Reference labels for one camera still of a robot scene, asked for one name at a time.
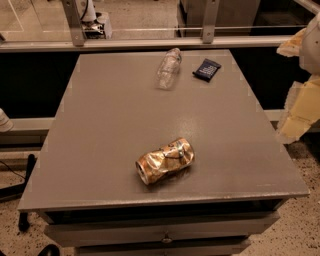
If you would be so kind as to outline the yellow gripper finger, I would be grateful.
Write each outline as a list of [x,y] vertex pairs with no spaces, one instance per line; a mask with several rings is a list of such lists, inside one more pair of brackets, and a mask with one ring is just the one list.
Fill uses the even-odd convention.
[[289,89],[276,137],[282,144],[298,141],[320,119],[320,77],[294,82]]
[[299,49],[306,29],[303,28],[283,42],[278,48],[277,53],[285,57],[295,57],[299,55]]

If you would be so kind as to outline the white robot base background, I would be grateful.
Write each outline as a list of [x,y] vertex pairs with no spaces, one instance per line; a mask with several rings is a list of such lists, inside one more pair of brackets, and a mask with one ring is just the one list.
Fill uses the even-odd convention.
[[75,0],[82,29],[88,39],[111,39],[112,26],[107,12],[97,12],[93,0]]

